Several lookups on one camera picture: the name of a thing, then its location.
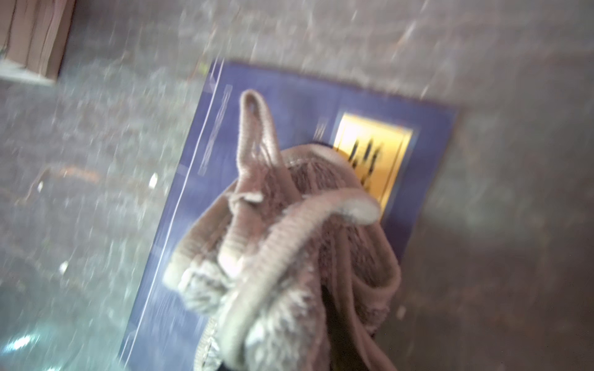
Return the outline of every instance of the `gray floor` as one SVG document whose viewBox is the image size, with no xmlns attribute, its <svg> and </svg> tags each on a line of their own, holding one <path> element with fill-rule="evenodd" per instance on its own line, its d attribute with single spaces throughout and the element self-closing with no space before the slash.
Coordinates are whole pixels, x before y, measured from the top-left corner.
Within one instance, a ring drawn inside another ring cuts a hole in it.
<svg viewBox="0 0 594 371">
<path fill-rule="evenodd" d="M 400 371 L 594 369 L 593 18 L 587 0 L 78 0 L 58 86 L 0 83 L 0 364 L 119 369 L 220 55 L 465 109 L 405 316 L 377 336 Z"/>
</svg>

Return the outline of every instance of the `white line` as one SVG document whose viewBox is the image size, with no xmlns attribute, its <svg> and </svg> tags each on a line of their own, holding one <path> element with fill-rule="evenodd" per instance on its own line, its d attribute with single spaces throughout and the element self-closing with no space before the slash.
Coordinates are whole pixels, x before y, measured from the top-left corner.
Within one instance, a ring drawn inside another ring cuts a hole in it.
<svg viewBox="0 0 594 371">
<path fill-rule="evenodd" d="M 225 86 L 225 91 L 223 92 L 223 103 L 221 103 L 219 112 L 217 113 L 217 116 L 214 119 L 214 128 L 213 131 L 210 133 L 210 139 L 208 139 L 208 144 L 206 145 L 206 150 L 204 151 L 204 156 L 202 157 L 202 162 L 200 163 L 200 167 L 198 168 L 198 175 L 200 176 L 204 176 L 204 174 L 206 173 L 208 161 L 210 160 L 210 155 L 213 152 L 214 141 L 217 139 L 219 129 L 223 124 L 223 117 L 225 116 L 225 111 L 227 111 L 227 104 L 229 103 L 229 97 L 231 96 L 232 90 L 233 85 L 227 84 L 227 86 Z"/>
<path fill-rule="evenodd" d="M 136 329 L 136 333 L 134 334 L 134 340 L 132 340 L 132 345 L 130 346 L 130 352 L 128 353 L 128 357 L 126 358 L 126 362 L 124 363 L 124 367 L 128 365 L 128 361 L 130 360 L 130 355 L 132 354 L 132 349 L 134 349 L 134 343 L 136 343 L 136 337 L 138 336 L 138 330 L 140 329 L 141 324 L 143 323 L 144 313 L 146 312 L 148 300 L 150 295 L 153 292 L 154 282 L 157 280 L 157 273 L 159 272 L 159 267 L 161 266 L 161 261 L 163 260 L 163 254 L 165 253 L 165 248 L 167 247 L 167 241 L 169 240 L 169 235 L 171 234 L 171 227 L 173 226 L 173 221 L 175 220 L 175 214 L 178 212 L 179 202 L 184 195 L 184 190 L 186 184 L 188 183 L 188 178 L 190 173 L 192 172 L 192 165 L 194 164 L 194 159 L 196 158 L 196 152 L 198 151 L 198 145 L 200 144 L 200 139 L 202 138 L 202 134 L 204 133 L 204 128 L 206 127 L 206 122 L 208 121 L 208 116 L 210 115 L 210 109 L 213 107 L 213 102 L 215 95 L 217 93 L 217 87 L 219 87 L 219 81 L 221 78 L 221 72 L 223 71 L 223 65 L 225 64 L 225 60 L 221 61 L 221 66 L 219 68 L 219 76 L 217 77 L 217 83 L 214 86 L 213 97 L 210 99 L 210 105 L 208 106 L 208 111 L 206 111 L 206 117 L 204 118 L 204 123 L 202 124 L 202 129 L 200 130 L 200 135 L 198 136 L 198 141 L 196 142 L 196 146 L 194 147 L 194 155 L 192 156 L 192 161 L 189 163 L 188 174 L 185 177 L 184 185 L 182 186 L 182 191 L 179 193 L 178 202 L 175 205 L 175 209 L 173 209 L 173 215 L 171 216 L 171 222 L 169 223 L 169 228 L 167 229 L 167 235 L 165 236 L 165 242 L 163 243 L 163 249 L 161 250 L 161 256 L 159 257 L 159 262 L 157 263 L 157 268 L 154 271 L 153 282 L 151 282 L 150 289 L 148 290 L 149 294 L 147 295 L 147 300 L 144 303 L 143 311 L 140 314 L 140 319 L 138 320 L 138 327 Z"/>
<path fill-rule="evenodd" d="M 318 126 L 315 128 L 314 133 L 314 141 L 321 141 L 324 133 L 326 132 L 326 126 L 328 124 L 328 120 L 326 118 L 321 118 L 318 121 Z"/>
<path fill-rule="evenodd" d="M 132 335 L 132 333 L 128 334 L 128 336 L 126 336 L 126 342 L 124 343 L 124 346 L 122 347 L 122 354 L 120 354 L 119 356 L 119 361 L 122 361 L 122 357 L 124 356 L 124 352 L 126 351 L 126 347 L 128 346 L 128 340 L 130 340 L 130 335 Z"/>
</svg>

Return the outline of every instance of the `yellow label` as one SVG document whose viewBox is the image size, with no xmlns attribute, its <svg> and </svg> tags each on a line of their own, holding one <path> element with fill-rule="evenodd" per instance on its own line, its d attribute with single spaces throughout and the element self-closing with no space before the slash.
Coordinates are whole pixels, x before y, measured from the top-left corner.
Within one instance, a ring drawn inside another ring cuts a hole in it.
<svg viewBox="0 0 594 371">
<path fill-rule="evenodd" d="M 384 212 L 413 131 L 345 113 L 334 149 L 353 166 L 361 185 Z"/>
</svg>

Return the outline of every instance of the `concrete floor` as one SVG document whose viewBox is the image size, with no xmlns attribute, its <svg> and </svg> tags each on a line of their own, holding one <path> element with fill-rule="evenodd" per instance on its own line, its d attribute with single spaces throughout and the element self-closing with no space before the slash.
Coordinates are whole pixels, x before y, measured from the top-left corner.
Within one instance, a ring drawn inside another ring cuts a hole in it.
<svg viewBox="0 0 594 371">
<path fill-rule="evenodd" d="M 59 84 L 0 83 L 0 369 L 120 368 L 216 56 L 464 108 L 403 263 L 406 314 L 377 335 L 400 371 L 594 369 L 593 17 L 586 0 L 78 0 Z"/>
</svg>

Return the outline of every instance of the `blue mat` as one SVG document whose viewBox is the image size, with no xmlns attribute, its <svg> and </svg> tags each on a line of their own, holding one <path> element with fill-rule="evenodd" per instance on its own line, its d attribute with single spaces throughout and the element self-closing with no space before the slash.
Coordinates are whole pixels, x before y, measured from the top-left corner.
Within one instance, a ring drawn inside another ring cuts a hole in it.
<svg viewBox="0 0 594 371">
<path fill-rule="evenodd" d="M 339 128 L 345 115 L 410 133 L 394 167 L 396 181 L 386 183 L 391 191 L 384 192 L 381 221 L 399 259 L 446 149 L 456 115 L 447 107 L 298 74 L 229 61 L 213 63 L 121 345 L 120 360 L 132 371 L 193 368 L 207 319 L 187 312 L 161 279 L 177 242 L 237 177 L 238 102 L 240 94 L 249 88 L 266 98 L 281 149 L 313 141 L 328 145 L 339 142 L 337 135 L 342 132 Z M 374 148 L 380 148 L 377 142 Z M 372 158 L 370 148 L 371 143 L 355 142 L 352 153 L 346 155 L 352 162 L 357 156 L 367 160 Z"/>
</svg>

